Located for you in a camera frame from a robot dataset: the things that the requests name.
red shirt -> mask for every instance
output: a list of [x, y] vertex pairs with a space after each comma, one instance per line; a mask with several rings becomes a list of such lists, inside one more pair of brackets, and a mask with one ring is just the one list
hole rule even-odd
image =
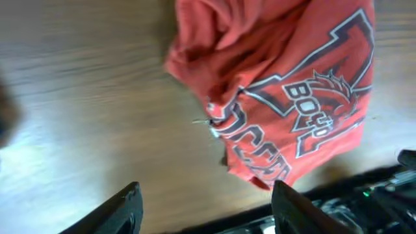
[[177, 0], [167, 70], [200, 99], [229, 172], [263, 189], [359, 145], [371, 0]]

brown tabletop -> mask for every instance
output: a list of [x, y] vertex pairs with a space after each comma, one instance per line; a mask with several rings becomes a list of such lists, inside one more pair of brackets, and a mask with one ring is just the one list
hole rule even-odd
[[[193, 95], [161, 67], [173, 0], [0, 3], [0, 233], [57, 233], [139, 181], [142, 233], [269, 201], [228, 175]], [[377, 0], [374, 89], [362, 146], [299, 180], [307, 190], [416, 148], [416, 1]]]

wooden table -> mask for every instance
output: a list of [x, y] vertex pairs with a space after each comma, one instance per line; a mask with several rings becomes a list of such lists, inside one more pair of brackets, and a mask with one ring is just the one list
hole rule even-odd
[[[394, 163], [416, 147], [416, 1], [377, 0], [376, 69], [362, 147], [297, 184]], [[161, 64], [172, 0], [0, 3], [0, 233], [57, 233], [141, 183], [142, 233], [173, 231], [269, 201], [226, 174], [199, 103]]]

red fabric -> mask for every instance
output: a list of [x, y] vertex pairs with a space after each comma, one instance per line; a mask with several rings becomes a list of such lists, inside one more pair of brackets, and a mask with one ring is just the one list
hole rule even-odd
[[202, 102], [230, 173], [292, 185], [359, 145], [371, 0], [177, 0], [176, 10], [166, 69]]

